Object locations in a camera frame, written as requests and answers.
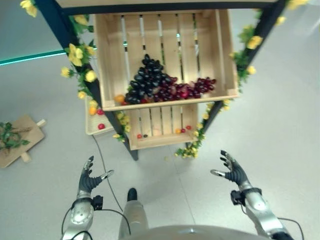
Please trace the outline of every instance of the green plant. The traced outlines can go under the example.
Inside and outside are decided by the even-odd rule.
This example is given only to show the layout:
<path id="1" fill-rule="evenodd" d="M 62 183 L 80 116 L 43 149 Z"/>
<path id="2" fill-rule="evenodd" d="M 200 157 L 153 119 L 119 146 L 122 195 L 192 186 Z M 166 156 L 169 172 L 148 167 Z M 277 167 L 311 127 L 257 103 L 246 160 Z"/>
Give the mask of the green plant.
<path id="1" fill-rule="evenodd" d="M 21 145 L 30 143 L 28 140 L 22 139 L 22 132 L 28 132 L 30 128 L 14 128 L 10 122 L 0 122 L 0 150 L 9 150 L 18 148 Z"/>

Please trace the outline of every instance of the cable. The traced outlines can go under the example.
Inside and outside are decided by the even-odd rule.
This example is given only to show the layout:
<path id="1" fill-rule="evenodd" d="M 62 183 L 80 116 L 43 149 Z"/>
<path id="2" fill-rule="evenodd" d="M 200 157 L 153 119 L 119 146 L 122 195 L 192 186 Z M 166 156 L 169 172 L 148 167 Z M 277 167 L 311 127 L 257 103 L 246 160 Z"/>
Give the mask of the cable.
<path id="1" fill-rule="evenodd" d="M 90 232 L 88 232 L 88 231 L 80 231 L 80 232 L 78 232 L 76 235 L 74 235 L 70 240 L 74 240 L 75 237 L 78 236 L 78 235 L 80 235 L 80 234 L 87 234 L 87 235 L 89 236 L 89 238 L 90 238 L 91 240 L 93 240 Z"/>
<path id="2" fill-rule="evenodd" d="M 131 228 L 129 225 L 129 221 L 128 221 L 127 217 L 125 215 L 123 215 L 121 212 L 113 210 L 113 209 L 100 209 L 100 210 L 96 210 L 96 211 L 110 211 L 110 212 L 114 212 L 114 213 L 121 215 L 124 218 L 124 220 L 126 221 L 126 225 L 128 226 L 129 234 L 131 235 Z"/>
<path id="3" fill-rule="evenodd" d="M 96 146 L 97 146 L 97 148 L 98 148 L 98 150 L 99 150 L 99 154 L 100 154 L 100 157 L 101 157 L 101 160 L 102 160 L 102 164 L 103 164 L 104 172 L 106 173 L 106 172 L 107 172 L 107 169 L 106 169 L 106 166 L 105 166 L 105 160 L 104 160 L 104 158 L 103 158 L 103 156 L 102 156 L 102 153 L 101 153 L 100 146 L 99 146 L 99 144 L 98 144 L 98 142 L 97 142 L 97 140 L 96 140 L 95 136 L 94 136 L 94 135 L 91 135 L 91 136 L 93 137 L 93 139 L 94 139 L 94 141 L 95 141 L 95 144 L 96 144 Z M 114 200 L 115 200 L 116 204 L 118 205 L 118 207 L 119 207 L 119 209 L 121 210 L 121 212 L 124 212 L 124 210 L 122 209 L 122 207 L 120 206 L 120 204 L 119 204 L 119 202 L 118 202 L 118 199 L 117 199 L 117 197 L 116 197 L 116 195 L 115 195 L 115 192 L 114 192 L 113 188 L 111 187 L 111 184 L 110 184 L 109 178 L 107 177 L 107 179 L 106 179 L 106 180 L 107 180 L 107 182 L 108 182 L 108 184 L 109 184 L 109 187 L 110 187 L 111 193 L 112 193 L 112 195 L 113 195 L 113 198 L 114 198 Z"/>
<path id="4" fill-rule="evenodd" d="M 302 240 L 305 240 L 304 231 L 302 231 L 302 228 L 301 228 L 300 224 L 296 220 L 289 219 L 289 218 L 284 218 L 284 217 L 278 217 L 278 219 L 296 223 L 298 225 L 299 229 L 300 229 Z"/>
<path id="5" fill-rule="evenodd" d="M 64 234 L 65 220 L 66 220 L 67 214 L 70 212 L 70 210 L 71 210 L 71 207 L 68 209 L 68 211 L 66 211 L 66 213 L 65 213 L 65 215 L 63 217 L 62 224 L 61 224 L 61 235 Z"/>
<path id="6" fill-rule="evenodd" d="M 240 206 L 241 206 L 242 212 L 245 215 L 247 215 L 247 213 L 244 211 L 244 207 L 242 206 L 242 204 L 240 204 Z M 285 217 L 277 217 L 277 218 L 280 219 L 280 220 L 285 220 L 285 221 L 290 221 L 290 222 L 296 223 L 298 225 L 299 229 L 300 229 L 302 240 L 305 240 L 304 231 L 302 230 L 302 227 L 300 226 L 300 224 L 296 220 L 285 218 Z"/>

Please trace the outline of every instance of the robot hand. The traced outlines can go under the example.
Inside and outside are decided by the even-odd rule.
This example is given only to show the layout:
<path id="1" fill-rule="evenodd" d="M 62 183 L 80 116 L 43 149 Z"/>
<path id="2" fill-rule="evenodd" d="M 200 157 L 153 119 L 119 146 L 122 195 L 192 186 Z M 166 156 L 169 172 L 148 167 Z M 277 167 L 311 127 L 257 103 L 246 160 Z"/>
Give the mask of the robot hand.
<path id="1" fill-rule="evenodd" d="M 210 173 L 213 175 L 226 178 L 230 180 L 231 182 L 236 183 L 239 188 L 242 186 L 245 186 L 245 189 L 252 188 L 252 186 L 249 183 L 248 177 L 243 170 L 243 168 L 240 166 L 240 164 L 226 151 L 221 150 L 221 155 L 224 157 L 220 157 L 222 161 L 224 161 L 223 165 L 225 165 L 230 172 L 224 172 L 220 170 L 214 170 L 212 169 Z"/>

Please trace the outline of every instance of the wooden crate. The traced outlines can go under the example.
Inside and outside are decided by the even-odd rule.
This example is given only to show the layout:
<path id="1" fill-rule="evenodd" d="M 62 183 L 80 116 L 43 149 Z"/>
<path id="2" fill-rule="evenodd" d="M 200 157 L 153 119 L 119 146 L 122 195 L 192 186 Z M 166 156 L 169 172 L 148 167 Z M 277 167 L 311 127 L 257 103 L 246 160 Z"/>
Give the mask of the wooden crate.
<path id="1" fill-rule="evenodd" d="M 198 120 L 197 104 L 163 106 L 126 111 L 130 117 L 130 149 L 144 149 L 163 145 L 192 142 Z M 176 129 L 186 130 L 175 133 Z"/>
<path id="2" fill-rule="evenodd" d="M 229 13 L 188 10 L 96 14 L 94 19 L 100 90 L 104 111 L 213 102 L 237 96 L 236 66 Z M 180 83 L 215 78 L 215 90 L 202 98 L 121 106 L 114 96 L 127 93 L 144 54 L 164 63 Z"/>

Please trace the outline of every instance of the green leaf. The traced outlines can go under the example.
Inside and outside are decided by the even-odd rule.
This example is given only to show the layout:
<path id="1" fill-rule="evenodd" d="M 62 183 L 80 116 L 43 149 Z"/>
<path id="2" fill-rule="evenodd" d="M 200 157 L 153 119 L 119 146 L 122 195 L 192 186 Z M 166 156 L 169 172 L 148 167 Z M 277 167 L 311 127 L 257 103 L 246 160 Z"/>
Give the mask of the green leaf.
<path id="1" fill-rule="evenodd" d="M 92 25 L 88 26 L 88 31 L 90 33 L 93 33 L 94 32 L 94 26 L 92 26 Z"/>
<path id="2" fill-rule="evenodd" d="M 21 144 L 22 145 L 27 145 L 27 144 L 29 144 L 30 142 L 28 141 L 28 140 L 21 140 Z"/>

